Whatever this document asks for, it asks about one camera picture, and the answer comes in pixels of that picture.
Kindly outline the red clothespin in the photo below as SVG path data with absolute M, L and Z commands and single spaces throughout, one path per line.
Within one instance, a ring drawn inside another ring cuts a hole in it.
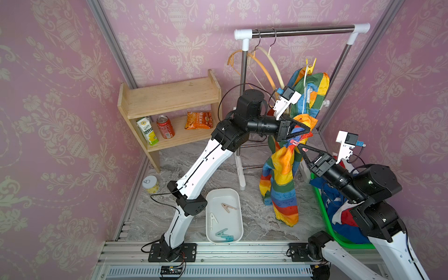
M 289 144 L 290 144 L 290 145 L 294 145 L 294 146 L 297 147 L 298 145 L 300 145 L 300 142 L 299 142 L 299 141 L 296 141 L 296 140 L 294 140 L 294 139 L 292 139 L 292 140 L 289 141 Z

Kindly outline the rainbow striped jacket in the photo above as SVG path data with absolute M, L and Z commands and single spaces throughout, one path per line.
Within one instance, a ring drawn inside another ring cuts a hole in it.
M 296 71 L 288 82 L 288 87 L 302 94 L 299 101 L 290 106 L 289 116 L 313 130 L 330 86 L 330 77 L 322 72 L 307 76 L 310 98 L 303 108 L 304 74 L 305 67 Z M 289 141 L 278 142 L 273 136 L 268 137 L 268 146 L 273 154 L 262 168 L 259 189 L 264 204 L 273 206 L 275 218 L 293 227 L 299 221 L 294 175 L 302 161 L 302 155 Z

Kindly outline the cream white clothes hanger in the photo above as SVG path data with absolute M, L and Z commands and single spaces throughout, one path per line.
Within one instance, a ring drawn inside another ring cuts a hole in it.
M 271 75 L 269 74 L 268 70 L 266 69 L 266 67 L 260 62 L 260 60 L 258 58 L 256 58 L 256 49 L 257 46 L 254 48 L 254 51 L 252 53 L 248 53 L 248 56 L 253 59 L 256 63 L 258 63 L 258 65 L 260 66 L 260 68 L 263 70 L 263 72 L 265 73 L 266 77 L 268 78 L 268 81 L 271 85 L 271 87 L 273 88 L 273 90 L 276 90 L 274 81 L 271 77 Z M 283 89 L 285 87 L 284 81 L 282 79 L 280 70 L 278 69 L 277 64 L 275 63 L 274 59 L 272 58 L 272 56 L 270 55 L 270 51 L 271 49 L 269 49 L 269 51 L 266 51 L 263 48 L 260 48 L 260 50 L 266 55 L 266 57 L 268 58 L 268 60 L 270 61 L 271 65 L 274 68 L 274 71 L 276 73 L 276 76 L 278 78 L 278 81 L 280 83 L 280 88 Z

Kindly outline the wooden clothes hanger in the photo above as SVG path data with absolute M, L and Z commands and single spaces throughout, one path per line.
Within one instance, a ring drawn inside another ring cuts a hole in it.
M 267 67 L 257 58 L 256 54 L 257 51 L 260 50 L 265 57 L 270 62 L 271 66 L 273 67 L 273 70 L 275 72 L 275 76 L 277 77 L 278 83 L 280 86 L 284 86 L 284 81 L 282 79 L 282 75 L 280 73 L 280 70 L 278 66 L 276 65 L 276 62 L 270 55 L 269 51 L 266 51 L 265 49 L 260 47 L 261 43 L 261 31 L 259 29 L 255 29 L 255 36 L 259 39 L 259 43 L 254 47 L 253 51 L 250 51 L 250 41 L 253 39 L 253 30 L 252 29 L 236 29 L 234 31 L 234 39 L 237 41 L 241 41 L 241 49 L 238 51 L 232 52 L 228 59 L 227 59 L 227 66 L 230 66 L 234 72 L 239 74 L 239 77 L 241 78 L 241 83 L 246 81 L 246 72 L 248 69 L 248 65 L 251 61 L 254 61 L 255 64 L 260 68 L 262 73 L 267 78 L 269 85 L 271 86 L 273 91 L 277 90 L 276 83 L 274 82 L 274 79 L 272 75 L 269 73 L 269 70 Z M 235 67 L 235 56 L 241 53 L 241 70 L 238 71 Z

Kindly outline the pink clothespin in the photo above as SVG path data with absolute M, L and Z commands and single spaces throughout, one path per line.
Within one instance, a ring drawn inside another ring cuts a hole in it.
M 221 206 L 223 207 L 223 209 L 227 212 L 227 213 L 231 213 L 231 210 L 235 210 L 237 211 L 238 209 L 234 206 L 222 203 Z

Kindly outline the white clothespin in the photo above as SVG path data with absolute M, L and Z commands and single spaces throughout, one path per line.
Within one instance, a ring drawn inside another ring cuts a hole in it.
M 214 213 L 210 213 L 210 230 L 212 231 L 214 228 L 215 224 L 219 224 L 216 216 L 214 215 Z

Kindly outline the blue clothespin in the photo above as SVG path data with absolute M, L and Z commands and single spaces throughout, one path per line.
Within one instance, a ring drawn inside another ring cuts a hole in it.
M 233 242 L 234 241 L 234 237 L 231 236 L 231 235 L 222 235 L 220 237 L 223 238 L 226 242 Z

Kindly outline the teal green clothespin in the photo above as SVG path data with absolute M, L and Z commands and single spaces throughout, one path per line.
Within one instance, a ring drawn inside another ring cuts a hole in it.
M 228 234 L 226 233 L 227 230 L 228 230 L 228 228 L 225 228 L 225 229 L 223 229 L 223 230 L 221 230 L 221 231 L 218 231 L 215 235 L 218 236 L 218 237 L 220 237 L 220 238 L 224 238 L 224 239 L 229 238 L 230 235 L 228 235 Z

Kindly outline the white wire clothes hanger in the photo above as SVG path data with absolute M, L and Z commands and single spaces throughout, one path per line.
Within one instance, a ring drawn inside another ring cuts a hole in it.
M 309 98 L 310 98 L 310 91 L 308 88 L 308 83 L 307 83 L 307 76 L 309 74 L 309 70 L 310 70 L 310 65 L 308 63 L 306 63 L 306 68 L 305 68 L 305 72 L 304 72 L 304 77 L 303 77 L 303 108 L 306 107 L 306 103 L 309 103 Z

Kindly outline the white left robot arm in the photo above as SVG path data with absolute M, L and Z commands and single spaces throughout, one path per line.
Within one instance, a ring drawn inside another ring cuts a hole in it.
M 299 101 L 301 94 L 286 87 L 275 102 L 274 114 L 268 116 L 262 112 L 266 104 L 264 93 L 249 89 L 238 98 L 237 106 L 211 134 L 206 148 L 190 170 L 178 181 L 168 183 L 168 189 L 176 197 L 176 213 L 169 229 L 160 239 L 161 250 L 168 260 L 174 259 L 180 252 L 184 237 L 194 216 L 207 206 L 201 195 L 205 183 L 218 167 L 233 155 L 250 134 L 272 135 L 278 142 L 299 141 L 310 128 L 298 122 L 284 112 L 287 107 Z

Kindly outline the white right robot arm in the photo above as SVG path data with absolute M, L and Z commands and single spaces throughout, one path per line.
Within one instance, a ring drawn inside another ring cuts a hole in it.
M 353 220 L 380 254 L 395 280 L 426 280 L 428 275 L 417 258 L 408 230 L 387 199 L 402 190 L 396 175 L 381 164 L 365 164 L 358 174 L 340 166 L 328 152 L 300 144 L 307 167 L 355 206 Z

